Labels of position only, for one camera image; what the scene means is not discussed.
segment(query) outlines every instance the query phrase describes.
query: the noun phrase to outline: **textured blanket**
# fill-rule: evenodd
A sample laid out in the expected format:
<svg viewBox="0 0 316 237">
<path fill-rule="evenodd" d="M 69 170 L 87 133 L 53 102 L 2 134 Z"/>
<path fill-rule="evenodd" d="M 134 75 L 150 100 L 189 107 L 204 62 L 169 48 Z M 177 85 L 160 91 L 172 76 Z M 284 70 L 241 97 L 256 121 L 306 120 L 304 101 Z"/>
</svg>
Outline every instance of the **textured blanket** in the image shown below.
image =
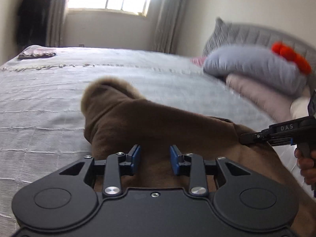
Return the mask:
<svg viewBox="0 0 316 237">
<path fill-rule="evenodd" d="M 118 151 L 128 152 L 134 144 L 141 145 L 139 171 L 134 177 L 122 178 L 124 187 L 188 188 L 188 179 L 174 176 L 171 170 L 168 147 L 172 144 L 182 153 L 194 152 L 206 160 L 225 156 L 287 185 L 300 203 L 292 229 L 300 236 L 316 235 L 316 203 L 271 146 L 247 147 L 239 143 L 240 134 L 251 132 L 249 128 L 147 101 L 128 83 L 109 78 L 87 87 L 81 110 L 86 118 L 84 136 L 97 160 Z M 215 191 L 211 178 L 208 184 L 210 191 Z"/>
</svg>

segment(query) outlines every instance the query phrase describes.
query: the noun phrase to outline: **hand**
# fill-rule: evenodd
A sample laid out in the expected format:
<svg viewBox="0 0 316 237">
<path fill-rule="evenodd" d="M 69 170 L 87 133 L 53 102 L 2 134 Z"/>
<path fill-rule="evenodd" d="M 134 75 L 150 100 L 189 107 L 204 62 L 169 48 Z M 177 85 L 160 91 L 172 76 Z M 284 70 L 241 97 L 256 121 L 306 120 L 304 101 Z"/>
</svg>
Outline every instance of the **hand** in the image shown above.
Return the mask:
<svg viewBox="0 0 316 237">
<path fill-rule="evenodd" d="M 297 158 L 297 165 L 301 169 L 301 175 L 305 177 L 305 183 L 307 183 L 308 185 L 316 183 L 316 168 L 314 168 L 314 160 L 316 160 L 316 150 L 313 150 L 311 152 L 311 157 L 314 160 L 310 158 L 304 158 L 298 148 L 295 149 L 294 155 Z"/>
</svg>

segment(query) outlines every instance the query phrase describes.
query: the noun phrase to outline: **pink fabric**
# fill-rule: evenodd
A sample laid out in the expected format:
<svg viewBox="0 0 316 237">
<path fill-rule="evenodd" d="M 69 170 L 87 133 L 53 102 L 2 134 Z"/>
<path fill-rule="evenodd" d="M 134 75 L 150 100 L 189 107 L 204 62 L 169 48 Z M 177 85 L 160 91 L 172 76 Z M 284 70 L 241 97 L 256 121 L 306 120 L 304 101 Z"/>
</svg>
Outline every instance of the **pink fabric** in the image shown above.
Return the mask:
<svg viewBox="0 0 316 237">
<path fill-rule="evenodd" d="M 236 74 L 229 74 L 226 85 L 254 102 L 277 122 L 292 120 L 290 107 L 293 99 L 264 84 Z"/>
<path fill-rule="evenodd" d="M 190 61 L 199 67 L 203 67 L 203 63 L 205 59 L 206 57 L 197 57 L 197 58 L 190 59 Z"/>
</svg>

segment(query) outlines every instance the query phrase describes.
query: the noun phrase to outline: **pillow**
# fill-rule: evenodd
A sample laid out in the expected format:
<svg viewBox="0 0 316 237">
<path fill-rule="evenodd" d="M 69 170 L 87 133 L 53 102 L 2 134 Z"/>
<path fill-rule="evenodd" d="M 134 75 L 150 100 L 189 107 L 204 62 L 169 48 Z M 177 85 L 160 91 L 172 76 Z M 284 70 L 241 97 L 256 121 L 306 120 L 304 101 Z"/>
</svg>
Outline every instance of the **pillow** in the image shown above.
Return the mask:
<svg viewBox="0 0 316 237">
<path fill-rule="evenodd" d="M 251 100 L 278 123 L 292 120 L 290 107 L 293 99 L 290 97 L 237 74 L 229 74 L 226 85 Z"/>
<path fill-rule="evenodd" d="M 213 76 L 246 75 L 293 98 L 301 95 L 307 81 L 294 63 L 253 45 L 220 47 L 205 59 L 203 68 Z"/>
<path fill-rule="evenodd" d="M 308 76 L 308 85 L 311 91 L 316 89 L 315 47 L 283 31 L 255 24 L 232 23 L 216 18 L 214 32 L 205 44 L 203 56 L 211 54 L 212 51 L 223 45 L 261 45 L 270 49 L 277 41 L 282 41 L 294 48 L 295 52 L 302 55 L 309 62 L 313 73 Z"/>
<path fill-rule="evenodd" d="M 310 98 L 300 97 L 291 104 L 290 112 L 293 119 L 299 119 L 308 116 L 307 106 Z"/>
</svg>

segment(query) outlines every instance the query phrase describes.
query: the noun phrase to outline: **window frame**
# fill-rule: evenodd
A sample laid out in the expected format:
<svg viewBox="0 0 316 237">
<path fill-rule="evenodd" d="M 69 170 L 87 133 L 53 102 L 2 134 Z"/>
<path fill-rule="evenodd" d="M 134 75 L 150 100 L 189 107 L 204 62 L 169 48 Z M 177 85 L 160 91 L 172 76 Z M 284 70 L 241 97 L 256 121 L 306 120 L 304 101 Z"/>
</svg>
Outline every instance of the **window frame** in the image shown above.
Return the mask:
<svg viewBox="0 0 316 237">
<path fill-rule="evenodd" d="M 68 11 L 70 13 L 71 12 L 75 13 L 77 11 L 103 11 L 103 12 L 114 12 L 114 13 L 128 14 L 128 15 L 132 15 L 132 16 L 140 16 L 140 17 L 144 17 L 145 18 L 148 15 L 148 11 L 149 11 L 149 7 L 150 7 L 150 4 L 151 4 L 151 1 L 152 0 L 149 0 L 149 2 L 148 2 L 148 0 L 145 0 L 142 12 L 124 11 L 123 10 L 124 0 L 122 2 L 120 10 L 108 9 L 107 5 L 108 5 L 109 0 L 106 0 L 105 8 L 67 8 L 67 9 L 68 9 Z"/>
</svg>

